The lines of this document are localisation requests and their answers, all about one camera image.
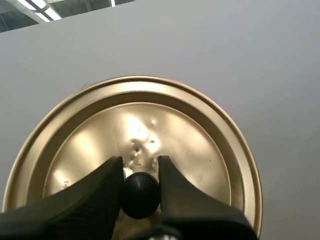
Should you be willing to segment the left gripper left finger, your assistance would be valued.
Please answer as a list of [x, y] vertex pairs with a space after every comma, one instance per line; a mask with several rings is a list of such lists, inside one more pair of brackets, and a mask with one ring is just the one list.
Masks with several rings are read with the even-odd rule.
[[71, 186], [0, 215], [2, 240], [110, 240], [120, 212], [123, 160], [113, 156]]

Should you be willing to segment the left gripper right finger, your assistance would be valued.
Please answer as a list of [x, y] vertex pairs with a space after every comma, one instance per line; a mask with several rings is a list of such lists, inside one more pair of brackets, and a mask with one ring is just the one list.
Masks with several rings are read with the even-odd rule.
[[255, 240], [244, 213], [191, 184], [169, 156], [158, 157], [161, 220], [185, 240]]

